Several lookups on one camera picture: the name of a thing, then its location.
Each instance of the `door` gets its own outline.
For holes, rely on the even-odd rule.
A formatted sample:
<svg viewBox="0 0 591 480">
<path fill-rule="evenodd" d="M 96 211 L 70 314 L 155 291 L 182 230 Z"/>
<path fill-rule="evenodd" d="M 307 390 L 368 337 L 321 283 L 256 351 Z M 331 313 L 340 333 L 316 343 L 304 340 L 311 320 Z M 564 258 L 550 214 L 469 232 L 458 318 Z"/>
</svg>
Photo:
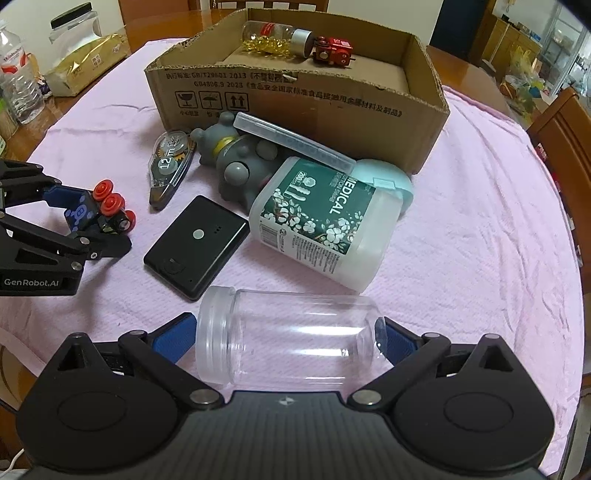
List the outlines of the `door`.
<svg viewBox="0 0 591 480">
<path fill-rule="evenodd" d="M 430 45 L 468 60 L 489 0 L 443 0 Z"/>
<path fill-rule="evenodd" d="M 119 0 L 125 25 L 139 18 L 189 11 L 189 0 Z"/>
</svg>

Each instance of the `red wheel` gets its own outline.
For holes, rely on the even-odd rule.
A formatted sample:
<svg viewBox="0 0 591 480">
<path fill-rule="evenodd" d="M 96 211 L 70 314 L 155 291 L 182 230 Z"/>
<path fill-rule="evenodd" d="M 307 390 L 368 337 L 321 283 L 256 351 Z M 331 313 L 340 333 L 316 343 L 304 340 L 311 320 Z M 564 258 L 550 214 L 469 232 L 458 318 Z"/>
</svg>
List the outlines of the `red wheel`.
<svg viewBox="0 0 591 480">
<path fill-rule="evenodd" d="M 129 226 L 127 227 L 127 230 L 125 230 L 125 232 L 130 232 L 134 229 L 135 226 L 135 213 L 133 212 L 133 210 L 126 210 L 125 214 L 127 215 L 127 218 L 129 219 Z"/>
<path fill-rule="evenodd" d="M 112 217 L 114 214 L 125 208 L 125 200 L 119 193 L 111 193 L 100 204 L 100 212 L 106 217 Z"/>
<path fill-rule="evenodd" d="M 102 202 L 113 192 L 113 182 L 110 180 L 103 180 L 96 184 L 94 190 L 92 190 L 92 197 L 97 202 Z"/>
</svg>

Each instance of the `gray toy figure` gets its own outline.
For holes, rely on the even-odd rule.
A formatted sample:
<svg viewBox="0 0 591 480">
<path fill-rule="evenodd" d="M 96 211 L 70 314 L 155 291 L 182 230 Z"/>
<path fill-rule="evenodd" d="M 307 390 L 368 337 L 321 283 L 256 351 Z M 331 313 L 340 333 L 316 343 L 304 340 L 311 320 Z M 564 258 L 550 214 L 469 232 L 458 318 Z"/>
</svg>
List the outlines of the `gray toy figure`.
<svg viewBox="0 0 591 480">
<path fill-rule="evenodd" d="M 201 154 L 199 162 L 215 166 L 218 191 L 228 202 L 250 212 L 256 196 L 293 152 L 254 135 L 242 135 L 233 127 L 234 114 L 222 112 L 207 130 L 196 128 L 191 138 Z"/>
</svg>

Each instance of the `gold packaging bag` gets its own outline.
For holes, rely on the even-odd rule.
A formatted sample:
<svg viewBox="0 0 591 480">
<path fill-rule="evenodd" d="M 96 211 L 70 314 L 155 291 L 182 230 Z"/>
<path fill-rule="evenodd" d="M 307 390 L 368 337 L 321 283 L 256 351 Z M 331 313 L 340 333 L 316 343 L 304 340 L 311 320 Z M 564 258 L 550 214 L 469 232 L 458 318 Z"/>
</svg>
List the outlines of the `gold packaging bag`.
<svg viewBox="0 0 591 480">
<path fill-rule="evenodd" d="M 70 53 L 45 79 L 54 96 L 74 97 L 130 54 L 127 36 L 106 35 Z"/>
</svg>

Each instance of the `glass vial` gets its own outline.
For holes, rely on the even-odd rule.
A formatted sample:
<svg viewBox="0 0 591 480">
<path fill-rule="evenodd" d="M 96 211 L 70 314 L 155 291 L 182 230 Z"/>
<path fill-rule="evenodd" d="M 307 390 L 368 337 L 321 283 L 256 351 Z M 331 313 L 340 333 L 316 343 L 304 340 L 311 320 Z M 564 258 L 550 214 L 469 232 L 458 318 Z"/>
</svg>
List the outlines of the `glass vial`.
<svg viewBox="0 0 591 480">
<path fill-rule="evenodd" d="M 242 27 L 242 46 L 247 51 L 306 59 L 314 47 L 314 34 L 291 25 L 249 20 Z"/>
</svg>

